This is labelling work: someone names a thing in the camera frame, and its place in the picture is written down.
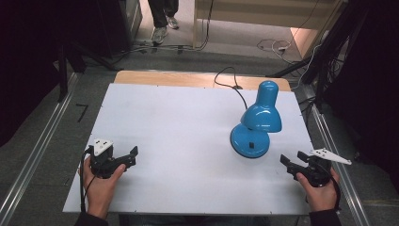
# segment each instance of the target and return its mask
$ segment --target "sleeve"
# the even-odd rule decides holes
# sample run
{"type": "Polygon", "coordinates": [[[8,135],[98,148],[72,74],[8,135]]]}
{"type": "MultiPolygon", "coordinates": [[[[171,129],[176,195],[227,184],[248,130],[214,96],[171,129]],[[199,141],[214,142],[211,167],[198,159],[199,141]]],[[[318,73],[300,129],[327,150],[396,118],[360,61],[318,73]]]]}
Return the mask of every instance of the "sleeve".
{"type": "Polygon", "coordinates": [[[340,219],[333,209],[311,212],[309,216],[312,226],[341,226],[340,219]]]}
{"type": "Polygon", "coordinates": [[[80,213],[79,218],[77,219],[75,226],[108,226],[108,222],[106,220],[94,217],[93,215],[87,213],[80,213]]]}

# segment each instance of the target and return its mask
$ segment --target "blue desk lamp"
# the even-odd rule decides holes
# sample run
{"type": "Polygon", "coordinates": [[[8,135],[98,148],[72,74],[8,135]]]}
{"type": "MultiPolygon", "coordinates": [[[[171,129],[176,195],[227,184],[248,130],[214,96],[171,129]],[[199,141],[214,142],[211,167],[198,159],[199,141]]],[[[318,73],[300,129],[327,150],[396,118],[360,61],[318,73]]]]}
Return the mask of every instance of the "blue desk lamp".
{"type": "Polygon", "coordinates": [[[254,105],[241,118],[241,123],[231,131],[231,145],[242,156],[257,158],[269,150],[270,138],[267,133],[281,131],[281,118],[276,109],[279,86],[273,81],[259,85],[254,105]]]}

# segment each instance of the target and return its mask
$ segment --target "wrist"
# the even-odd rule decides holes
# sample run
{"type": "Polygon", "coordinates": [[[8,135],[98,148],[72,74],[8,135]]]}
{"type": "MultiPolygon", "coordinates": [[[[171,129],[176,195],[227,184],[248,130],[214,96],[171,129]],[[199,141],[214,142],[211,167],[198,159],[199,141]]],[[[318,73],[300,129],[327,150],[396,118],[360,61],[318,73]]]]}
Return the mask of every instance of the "wrist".
{"type": "Polygon", "coordinates": [[[88,207],[88,214],[97,218],[106,219],[108,215],[108,206],[92,204],[88,207]]]}

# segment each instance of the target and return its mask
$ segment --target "person's leg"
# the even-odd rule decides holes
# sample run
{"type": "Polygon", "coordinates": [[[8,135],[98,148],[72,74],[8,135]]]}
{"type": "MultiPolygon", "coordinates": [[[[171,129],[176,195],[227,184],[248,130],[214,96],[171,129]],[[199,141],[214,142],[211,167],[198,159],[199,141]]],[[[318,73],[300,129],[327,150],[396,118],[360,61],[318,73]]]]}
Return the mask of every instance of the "person's leg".
{"type": "Polygon", "coordinates": [[[165,17],[164,7],[165,2],[161,0],[148,0],[150,10],[153,18],[153,26],[165,27],[168,25],[167,18],[165,17]]]}
{"type": "Polygon", "coordinates": [[[164,12],[168,18],[168,25],[173,29],[178,29],[179,25],[174,15],[179,10],[179,0],[165,0],[164,12]]]}
{"type": "Polygon", "coordinates": [[[164,37],[168,34],[167,31],[167,17],[164,12],[164,1],[161,0],[148,0],[150,10],[153,18],[153,26],[155,29],[152,33],[152,42],[157,45],[164,42],[164,37]]]}
{"type": "Polygon", "coordinates": [[[179,10],[179,0],[165,0],[164,12],[168,17],[174,17],[179,10]]]}

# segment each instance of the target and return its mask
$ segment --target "lamp shade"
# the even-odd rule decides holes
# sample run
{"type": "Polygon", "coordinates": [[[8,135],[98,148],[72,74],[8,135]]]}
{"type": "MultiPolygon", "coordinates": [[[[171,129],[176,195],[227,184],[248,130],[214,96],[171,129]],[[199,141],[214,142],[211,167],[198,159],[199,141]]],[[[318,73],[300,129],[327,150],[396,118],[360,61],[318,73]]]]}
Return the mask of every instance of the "lamp shade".
{"type": "Polygon", "coordinates": [[[251,130],[267,133],[281,131],[281,117],[276,109],[279,86],[273,81],[264,81],[259,85],[254,105],[244,113],[241,123],[251,130]]]}

